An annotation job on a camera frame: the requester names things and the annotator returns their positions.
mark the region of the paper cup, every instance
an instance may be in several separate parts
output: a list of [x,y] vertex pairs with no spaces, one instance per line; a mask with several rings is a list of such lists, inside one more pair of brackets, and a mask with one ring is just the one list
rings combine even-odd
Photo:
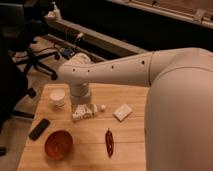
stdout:
[[56,107],[65,105],[65,91],[62,89],[55,89],[50,93],[50,99]]

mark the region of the office chair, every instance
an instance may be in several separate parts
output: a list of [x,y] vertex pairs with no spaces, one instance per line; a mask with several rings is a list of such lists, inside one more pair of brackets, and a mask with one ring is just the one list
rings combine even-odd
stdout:
[[31,43],[36,43],[35,37],[48,34],[48,25],[38,0],[28,0],[24,4],[0,2],[0,24],[7,48],[14,52],[27,52],[27,58],[16,62],[17,65],[26,64],[25,75],[33,66],[37,71],[50,75],[52,80],[57,79],[56,72],[40,60],[53,55],[58,60],[58,52],[54,50],[36,56],[30,48]]
[[[15,111],[14,107],[29,92],[28,79],[13,62],[5,47],[0,30],[0,131],[3,123],[12,115],[33,118],[34,115]],[[5,155],[6,148],[0,147],[0,156]]]

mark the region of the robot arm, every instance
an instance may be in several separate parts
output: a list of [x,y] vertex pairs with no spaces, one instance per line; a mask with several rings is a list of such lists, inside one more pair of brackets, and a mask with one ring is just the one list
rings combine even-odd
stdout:
[[88,83],[151,86],[156,76],[186,49],[149,52],[93,64],[83,53],[59,68],[59,78],[70,85],[72,102],[90,100]]

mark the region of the wooden table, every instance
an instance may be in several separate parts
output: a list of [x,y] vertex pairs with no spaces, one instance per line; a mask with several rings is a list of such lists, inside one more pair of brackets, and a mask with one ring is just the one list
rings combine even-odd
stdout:
[[[72,122],[70,90],[66,84],[47,84],[38,103],[31,130],[42,119],[51,124],[41,137],[27,139],[18,171],[145,171],[144,106],[147,88],[134,86],[91,84],[92,102],[106,105],[104,113],[95,118]],[[50,92],[55,88],[66,91],[66,104],[61,108],[52,106]],[[128,104],[133,113],[123,122],[112,113],[122,104]],[[111,158],[105,145],[105,132],[110,128],[115,147]],[[69,131],[74,140],[73,152],[64,160],[52,161],[44,152],[44,143],[54,131]]]

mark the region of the white block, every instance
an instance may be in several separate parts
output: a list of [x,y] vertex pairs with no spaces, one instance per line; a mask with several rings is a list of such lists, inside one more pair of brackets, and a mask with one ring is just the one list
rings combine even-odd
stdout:
[[132,113],[132,108],[127,104],[121,105],[115,110],[113,115],[121,122],[123,121],[130,113]]

